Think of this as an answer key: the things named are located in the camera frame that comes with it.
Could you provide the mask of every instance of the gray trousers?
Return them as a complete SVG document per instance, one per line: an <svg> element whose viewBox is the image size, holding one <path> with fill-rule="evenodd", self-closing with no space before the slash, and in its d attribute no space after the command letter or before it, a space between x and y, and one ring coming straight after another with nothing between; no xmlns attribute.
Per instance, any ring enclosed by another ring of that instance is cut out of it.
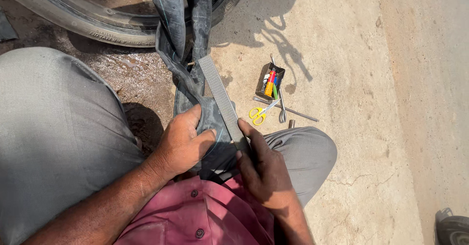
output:
<svg viewBox="0 0 469 245"><path fill-rule="evenodd" d="M335 163L334 142L313 127L265 138L283 153L306 205ZM23 242L143 161L119 98L83 62L42 47L0 56L0 238L6 245Z"/></svg>

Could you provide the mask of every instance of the small cardboard box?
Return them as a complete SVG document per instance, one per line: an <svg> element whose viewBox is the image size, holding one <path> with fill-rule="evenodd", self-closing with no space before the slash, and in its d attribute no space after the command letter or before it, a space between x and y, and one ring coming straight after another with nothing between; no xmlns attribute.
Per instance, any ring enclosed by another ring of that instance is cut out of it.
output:
<svg viewBox="0 0 469 245"><path fill-rule="evenodd" d="M277 76L277 84L275 85L277 87L277 90L280 89L280 84L282 83L283 76L285 74L285 69L280 68L273 63L268 63L262 67L261 71L261 76L259 77L259 82L257 83L257 88L256 88L256 95L258 95L261 98L267 99L267 100L272 100L273 98L264 94L266 91L266 84L267 84L267 79L264 81L265 76L269 75L270 71L275 68L275 75Z"/></svg>

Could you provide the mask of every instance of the hand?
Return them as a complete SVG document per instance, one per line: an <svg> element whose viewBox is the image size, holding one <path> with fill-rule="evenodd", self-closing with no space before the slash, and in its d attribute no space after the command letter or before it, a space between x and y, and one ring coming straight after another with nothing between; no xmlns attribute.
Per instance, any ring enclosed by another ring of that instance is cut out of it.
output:
<svg viewBox="0 0 469 245"><path fill-rule="evenodd" d="M160 144L146 162L155 174L161 173L167 180L191 169L214 144L215 129L208 129L197 136L196 127L202 108L196 104L169 122Z"/></svg>
<svg viewBox="0 0 469 245"><path fill-rule="evenodd" d="M288 213L291 204L299 201L288 175L283 155L271 150L260 132L243 119L238 126L245 136L251 140L251 148L255 165L245 153L238 151L238 169L241 171L244 186L266 208L276 216Z"/></svg>

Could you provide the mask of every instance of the red glue tube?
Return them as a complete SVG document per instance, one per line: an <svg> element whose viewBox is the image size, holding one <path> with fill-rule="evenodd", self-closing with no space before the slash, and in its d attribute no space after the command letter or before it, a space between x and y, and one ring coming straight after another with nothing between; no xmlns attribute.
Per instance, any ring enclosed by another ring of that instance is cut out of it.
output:
<svg viewBox="0 0 469 245"><path fill-rule="evenodd" d="M269 79L267 79L266 90L264 94L266 96L272 97L273 81L275 80L275 68L273 68L269 73Z"/></svg>

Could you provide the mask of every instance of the shirt pocket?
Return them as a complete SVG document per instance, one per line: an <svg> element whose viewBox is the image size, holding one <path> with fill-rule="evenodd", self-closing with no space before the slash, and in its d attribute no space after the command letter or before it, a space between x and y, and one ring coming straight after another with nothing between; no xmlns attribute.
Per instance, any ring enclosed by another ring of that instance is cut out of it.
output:
<svg viewBox="0 0 469 245"><path fill-rule="evenodd" d="M166 244L167 221L147 222L128 230L114 245Z"/></svg>

